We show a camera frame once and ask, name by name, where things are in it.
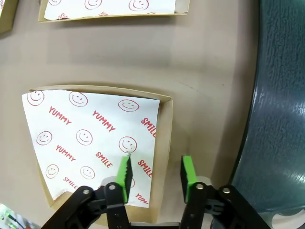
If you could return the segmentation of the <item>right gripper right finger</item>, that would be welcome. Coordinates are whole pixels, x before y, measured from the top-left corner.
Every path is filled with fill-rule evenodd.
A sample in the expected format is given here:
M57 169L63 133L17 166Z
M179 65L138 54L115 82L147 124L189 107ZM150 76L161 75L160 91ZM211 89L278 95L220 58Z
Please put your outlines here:
M271 229L234 186L215 189L198 181L190 156L181 158L180 177L186 204L180 229L200 229L205 214L223 229Z

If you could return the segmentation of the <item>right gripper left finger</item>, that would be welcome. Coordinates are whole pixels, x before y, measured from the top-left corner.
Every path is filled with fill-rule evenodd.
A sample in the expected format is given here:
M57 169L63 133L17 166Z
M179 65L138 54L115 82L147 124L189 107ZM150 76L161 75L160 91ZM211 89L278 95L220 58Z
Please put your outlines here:
M42 226L42 229L89 229L102 214L109 229L131 229L125 204L132 183L130 156L122 157L114 182L93 190L79 187Z

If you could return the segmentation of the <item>brown cardboard food box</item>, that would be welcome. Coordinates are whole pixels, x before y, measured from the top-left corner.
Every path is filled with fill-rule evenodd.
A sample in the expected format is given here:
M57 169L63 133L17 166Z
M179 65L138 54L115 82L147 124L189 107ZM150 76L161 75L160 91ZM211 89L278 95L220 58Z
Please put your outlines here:
M0 0L0 34L13 28L19 0Z
M52 85L32 88L30 89L30 92L37 90L68 90L82 93L113 94L129 97L150 98L160 101L153 160L153 169L155 170L156 174L152 177L150 204L148 208L134 207L129 205L126 206L127 215L130 221L155 224L162 206L165 177L170 154L173 120L172 98L167 95L152 92L104 85Z
M46 10L48 0L40 1L40 10L38 22L56 22L56 21L76 21L76 20L85 20L85 19L97 19L104 17L129 17L129 16L176 16L176 15L186 15L189 11L190 0L176 0L175 11L173 14L145 14L145 15L125 15L125 16L100 16L100 17L86 17L80 19L64 19L64 20L47 20L44 18L44 13Z

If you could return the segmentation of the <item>white printed paper liner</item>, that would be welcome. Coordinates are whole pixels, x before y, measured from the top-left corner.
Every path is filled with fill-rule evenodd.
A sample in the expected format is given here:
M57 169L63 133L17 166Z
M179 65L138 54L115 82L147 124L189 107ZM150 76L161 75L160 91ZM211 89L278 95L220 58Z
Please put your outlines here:
M173 14L176 0L48 0L50 21L100 16Z
M149 206L158 100L45 90L24 94L22 102L52 199L111 182L121 159L130 156L129 204Z

